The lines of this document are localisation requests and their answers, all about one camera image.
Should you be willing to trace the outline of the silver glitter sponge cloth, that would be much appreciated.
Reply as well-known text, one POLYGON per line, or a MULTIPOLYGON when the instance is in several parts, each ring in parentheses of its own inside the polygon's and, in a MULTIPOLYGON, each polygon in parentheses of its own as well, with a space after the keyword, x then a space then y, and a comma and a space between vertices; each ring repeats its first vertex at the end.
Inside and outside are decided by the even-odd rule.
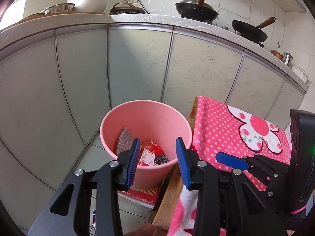
POLYGON ((127 127, 124 127, 118 139, 116 155, 119 156, 121 152, 130 150, 133 141, 134 137, 132 136, 131 131, 127 127))

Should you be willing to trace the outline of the dark steel wool scrubber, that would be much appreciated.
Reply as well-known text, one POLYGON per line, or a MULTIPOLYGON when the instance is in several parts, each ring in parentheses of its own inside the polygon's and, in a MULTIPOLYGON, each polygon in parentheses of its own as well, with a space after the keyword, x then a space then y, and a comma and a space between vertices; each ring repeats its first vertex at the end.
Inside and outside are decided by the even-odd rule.
POLYGON ((155 165, 163 165, 170 161, 169 157, 166 154, 156 155, 154 159, 155 165))

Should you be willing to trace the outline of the pink plastic trash bucket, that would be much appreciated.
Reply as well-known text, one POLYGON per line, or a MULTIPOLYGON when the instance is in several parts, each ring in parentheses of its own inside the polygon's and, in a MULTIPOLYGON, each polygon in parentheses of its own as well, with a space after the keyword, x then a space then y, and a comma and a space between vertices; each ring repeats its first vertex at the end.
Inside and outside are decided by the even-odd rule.
POLYGON ((158 185, 177 164, 176 139, 181 137, 187 149, 193 133, 187 119, 173 107, 151 100, 135 100, 110 110, 100 126, 100 139, 107 151, 117 159, 116 147, 124 128, 138 138, 142 145, 157 143, 170 161, 152 167, 138 166, 132 187, 148 189, 158 185))

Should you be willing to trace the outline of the kitchen counter cabinet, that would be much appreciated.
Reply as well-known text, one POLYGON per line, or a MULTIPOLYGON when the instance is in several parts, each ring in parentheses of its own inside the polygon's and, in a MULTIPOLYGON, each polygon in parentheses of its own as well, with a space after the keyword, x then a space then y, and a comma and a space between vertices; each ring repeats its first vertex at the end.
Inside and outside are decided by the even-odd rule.
POLYGON ((27 230, 113 107, 196 96, 286 128, 314 83, 228 30, 156 14, 68 13, 1 31, 1 201, 27 230))

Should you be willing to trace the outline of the red book under bucket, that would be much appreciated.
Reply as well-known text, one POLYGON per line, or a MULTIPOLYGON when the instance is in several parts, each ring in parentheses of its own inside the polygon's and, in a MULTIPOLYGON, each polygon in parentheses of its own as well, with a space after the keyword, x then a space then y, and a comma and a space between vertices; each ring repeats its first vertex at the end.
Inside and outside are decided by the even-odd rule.
POLYGON ((153 209, 160 190, 161 185, 158 185, 145 190, 129 189, 128 191, 118 191, 118 195, 143 207, 153 209))

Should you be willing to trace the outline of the pink polka dot cloth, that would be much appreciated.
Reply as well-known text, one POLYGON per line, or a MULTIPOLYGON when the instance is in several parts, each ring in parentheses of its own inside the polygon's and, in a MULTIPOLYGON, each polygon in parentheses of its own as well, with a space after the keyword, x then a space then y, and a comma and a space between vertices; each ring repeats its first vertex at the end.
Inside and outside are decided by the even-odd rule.
MULTIPOLYGON (((224 152, 238 158, 255 153, 284 164, 290 163, 291 146, 283 129, 253 114, 205 96, 197 97, 192 150, 216 169, 231 167, 216 160, 224 152)), ((198 191, 183 186, 167 235, 192 235, 198 191)))

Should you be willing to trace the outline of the copper bowl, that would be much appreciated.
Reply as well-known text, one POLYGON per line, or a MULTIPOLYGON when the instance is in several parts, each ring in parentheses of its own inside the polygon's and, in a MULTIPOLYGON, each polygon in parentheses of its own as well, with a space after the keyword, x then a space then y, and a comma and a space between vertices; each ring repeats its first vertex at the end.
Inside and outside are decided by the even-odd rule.
POLYGON ((283 60, 283 57, 284 57, 284 56, 283 56, 281 53, 279 53, 278 51, 276 51, 276 50, 271 50, 270 52, 271 52, 272 55, 274 55, 274 56, 275 56, 276 58, 278 58, 279 60, 281 60, 281 61, 283 60))

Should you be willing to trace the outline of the steel cup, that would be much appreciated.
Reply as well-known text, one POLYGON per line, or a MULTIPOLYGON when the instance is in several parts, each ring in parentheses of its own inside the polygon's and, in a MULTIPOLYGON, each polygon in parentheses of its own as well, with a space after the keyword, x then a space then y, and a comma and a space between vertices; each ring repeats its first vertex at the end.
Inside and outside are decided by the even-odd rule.
POLYGON ((283 54, 283 63, 287 65, 289 68, 292 68, 293 57, 290 53, 285 52, 283 54))

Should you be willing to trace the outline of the right black wok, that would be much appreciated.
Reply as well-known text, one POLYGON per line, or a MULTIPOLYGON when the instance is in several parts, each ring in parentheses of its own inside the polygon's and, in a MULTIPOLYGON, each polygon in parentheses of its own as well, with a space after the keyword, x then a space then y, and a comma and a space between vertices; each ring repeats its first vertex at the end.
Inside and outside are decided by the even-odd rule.
POLYGON ((235 31, 240 32, 241 36, 245 39, 255 43, 262 43, 268 38, 268 35, 264 31, 262 31, 262 28, 265 28, 275 23, 275 21, 276 18, 271 17, 260 23, 258 26, 253 26, 243 21, 232 20, 232 27, 235 31))

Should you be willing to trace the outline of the black wok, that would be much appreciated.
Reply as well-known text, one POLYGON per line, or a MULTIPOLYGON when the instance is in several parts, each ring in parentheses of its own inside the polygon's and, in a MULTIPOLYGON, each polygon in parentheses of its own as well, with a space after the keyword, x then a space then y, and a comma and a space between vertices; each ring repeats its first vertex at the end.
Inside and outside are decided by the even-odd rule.
POLYGON ((262 43, 268 38, 268 35, 264 31, 262 31, 262 28, 265 28, 275 23, 275 21, 276 18, 271 17, 260 23, 258 26, 253 26, 243 21, 232 20, 232 27, 235 31, 240 32, 241 36, 245 39, 255 43, 262 43))
POLYGON ((182 18, 208 24, 211 24, 219 15, 205 0, 183 0, 176 3, 175 7, 182 18))

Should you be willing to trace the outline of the left black wok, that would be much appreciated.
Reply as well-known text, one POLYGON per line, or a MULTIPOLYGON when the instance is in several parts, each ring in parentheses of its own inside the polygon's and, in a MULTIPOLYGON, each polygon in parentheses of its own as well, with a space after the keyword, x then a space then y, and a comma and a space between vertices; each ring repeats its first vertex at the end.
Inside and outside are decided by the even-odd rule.
POLYGON ((208 24, 211 24, 219 15, 205 0, 183 0, 176 3, 175 7, 182 18, 208 24))

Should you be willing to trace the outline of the dark induction cooker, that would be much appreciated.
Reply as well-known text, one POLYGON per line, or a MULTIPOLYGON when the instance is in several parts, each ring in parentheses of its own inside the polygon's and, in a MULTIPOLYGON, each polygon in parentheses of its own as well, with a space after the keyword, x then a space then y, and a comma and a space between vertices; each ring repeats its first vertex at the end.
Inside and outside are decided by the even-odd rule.
POLYGON ((113 7, 110 9, 110 15, 117 15, 117 14, 145 14, 145 10, 134 6, 131 3, 120 1, 116 2, 113 7))

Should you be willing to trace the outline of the steel bowl on counter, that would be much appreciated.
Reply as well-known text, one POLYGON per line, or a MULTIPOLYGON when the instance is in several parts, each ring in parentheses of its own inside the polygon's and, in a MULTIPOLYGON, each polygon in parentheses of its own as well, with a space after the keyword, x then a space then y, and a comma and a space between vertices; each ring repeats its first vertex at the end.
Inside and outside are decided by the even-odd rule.
POLYGON ((73 3, 60 3, 49 6, 43 10, 44 14, 52 14, 52 13, 61 13, 61 12, 70 12, 74 9, 75 4, 73 3))

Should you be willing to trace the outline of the white rice cooker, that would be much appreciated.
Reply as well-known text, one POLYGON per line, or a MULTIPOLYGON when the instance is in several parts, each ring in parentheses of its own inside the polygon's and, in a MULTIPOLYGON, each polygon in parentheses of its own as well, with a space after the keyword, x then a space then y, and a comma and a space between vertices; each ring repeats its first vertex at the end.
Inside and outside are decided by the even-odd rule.
POLYGON ((67 0, 67 3, 75 4, 74 10, 77 12, 97 12, 103 13, 108 0, 67 0))

